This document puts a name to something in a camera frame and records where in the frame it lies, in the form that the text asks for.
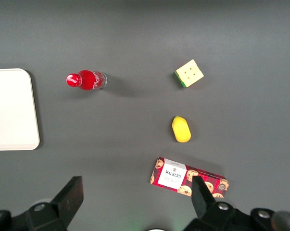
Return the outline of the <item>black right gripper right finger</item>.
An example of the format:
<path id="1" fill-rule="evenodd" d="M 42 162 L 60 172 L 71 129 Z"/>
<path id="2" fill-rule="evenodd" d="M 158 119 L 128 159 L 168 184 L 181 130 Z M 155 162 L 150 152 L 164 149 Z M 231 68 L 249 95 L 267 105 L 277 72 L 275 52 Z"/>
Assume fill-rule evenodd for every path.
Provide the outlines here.
<path id="1" fill-rule="evenodd" d="M 231 231 L 235 215 L 233 206 L 216 201 L 202 177 L 192 178 L 191 201 L 197 217 L 186 226 L 186 231 Z"/>

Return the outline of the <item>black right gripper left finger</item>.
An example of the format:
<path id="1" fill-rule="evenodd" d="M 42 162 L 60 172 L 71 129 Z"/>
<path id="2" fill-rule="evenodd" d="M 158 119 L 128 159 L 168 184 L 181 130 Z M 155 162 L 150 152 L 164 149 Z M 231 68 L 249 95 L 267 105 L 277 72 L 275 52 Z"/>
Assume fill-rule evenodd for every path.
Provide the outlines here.
<path id="1" fill-rule="evenodd" d="M 33 205 L 25 213 L 30 231 L 66 231 L 84 200 L 81 176 L 72 177 L 50 201 Z"/>

